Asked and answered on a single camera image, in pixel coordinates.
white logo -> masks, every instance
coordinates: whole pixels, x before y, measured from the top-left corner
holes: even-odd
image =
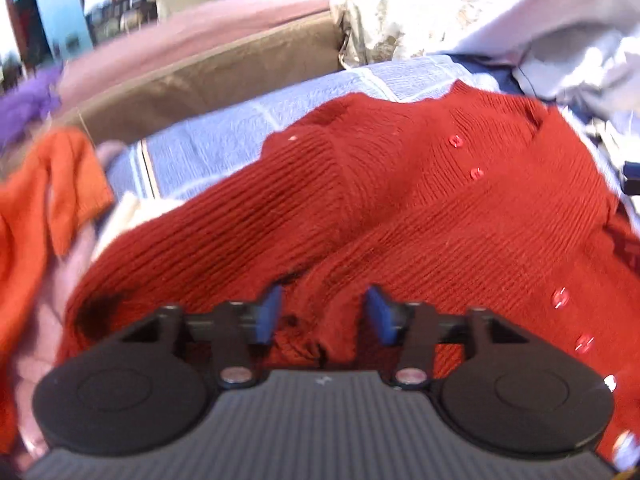
[[[316,383],[320,384],[320,386],[325,386],[327,383],[330,383],[331,381],[333,381],[333,379],[328,375],[325,375],[324,377],[320,377],[316,379]]]

light blue wall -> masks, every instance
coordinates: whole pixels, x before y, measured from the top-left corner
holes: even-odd
[[[54,41],[60,44],[63,59],[78,56],[93,48],[80,0],[36,1],[40,10],[42,27],[52,52]],[[78,36],[80,46],[74,54],[69,54],[66,50],[66,38],[73,34]]]

screw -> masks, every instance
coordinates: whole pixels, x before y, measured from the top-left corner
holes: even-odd
[[[244,366],[230,366],[220,372],[220,378],[228,384],[242,384],[248,383],[254,375]]]
[[[420,368],[403,368],[396,372],[396,381],[400,384],[422,384],[427,379],[427,372]]]

red sweater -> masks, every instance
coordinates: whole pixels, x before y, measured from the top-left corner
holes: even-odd
[[[487,306],[614,375],[609,454],[620,432],[640,431],[639,253],[555,108],[461,82],[412,104],[350,94],[110,246],[68,304],[60,357],[162,304],[202,312],[296,273],[271,363],[313,365],[322,347],[376,367],[395,354],[359,325],[364,291],[381,283],[441,312]],[[443,349],[440,372],[457,359]]]

pink fabric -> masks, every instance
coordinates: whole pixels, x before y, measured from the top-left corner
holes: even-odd
[[[329,9],[329,0],[211,0],[68,63],[57,115],[129,79],[210,48]]]
[[[125,145],[114,140],[96,149],[106,168]],[[62,336],[66,301],[91,262],[96,243],[93,222],[82,226],[65,258],[52,261],[33,308],[31,325],[14,356],[14,398],[22,445],[14,453],[14,465],[25,469],[47,450],[42,432],[33,417],[31,399],[36,384],[51,370]]]

